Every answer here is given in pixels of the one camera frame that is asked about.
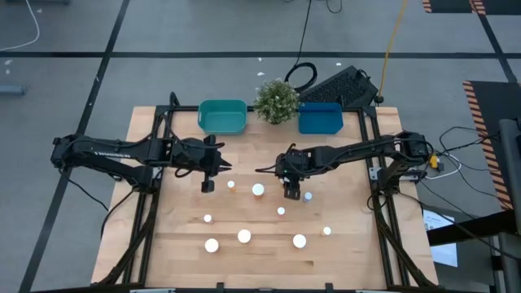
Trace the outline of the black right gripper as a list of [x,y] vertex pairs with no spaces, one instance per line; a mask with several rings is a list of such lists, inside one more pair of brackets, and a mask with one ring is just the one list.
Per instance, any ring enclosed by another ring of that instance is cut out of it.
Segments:
[[265,168],[256,168],[256,173],[275,173],[279,178],[297,176],[306,178],[311,176],[309,156],[306,152],[290,146],[285,152],[276,157],[276,163]]

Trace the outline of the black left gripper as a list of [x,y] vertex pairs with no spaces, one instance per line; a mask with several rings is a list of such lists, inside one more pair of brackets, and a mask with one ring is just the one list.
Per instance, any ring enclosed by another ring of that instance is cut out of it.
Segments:
[[203,173],[219,173],[232,169],[226,163],[219,149],[225,143],[217,143],[215,135],[203,140],[198,138],[176,139],[173,144],[173,167]]

